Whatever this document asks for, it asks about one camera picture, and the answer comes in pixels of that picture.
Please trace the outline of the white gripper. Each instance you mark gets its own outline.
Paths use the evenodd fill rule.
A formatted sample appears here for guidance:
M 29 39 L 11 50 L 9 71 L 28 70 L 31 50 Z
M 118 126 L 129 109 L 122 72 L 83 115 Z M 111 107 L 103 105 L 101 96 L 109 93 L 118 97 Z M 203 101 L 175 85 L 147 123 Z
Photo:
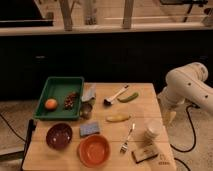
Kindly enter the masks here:
M 159 103 L 160 103 L 163 124 L 165 126 L 168 126 L 174 120 L 176 116 L 175 108 L 177 107 L 177 105 L 165 98 L 160 98 Z

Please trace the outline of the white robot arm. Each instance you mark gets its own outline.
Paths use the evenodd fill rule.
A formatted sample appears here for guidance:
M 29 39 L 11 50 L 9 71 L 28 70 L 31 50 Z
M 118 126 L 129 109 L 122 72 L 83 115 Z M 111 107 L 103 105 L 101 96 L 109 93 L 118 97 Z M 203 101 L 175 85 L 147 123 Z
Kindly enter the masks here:
M 213 88 L 205 84 L 207 78 L 207 67 L 199 62 L 172 69 L 166 74 L 166 86 L 157 95 L 165 126 L 173 121 L 175 108 L 185 100 L 213 114 Z

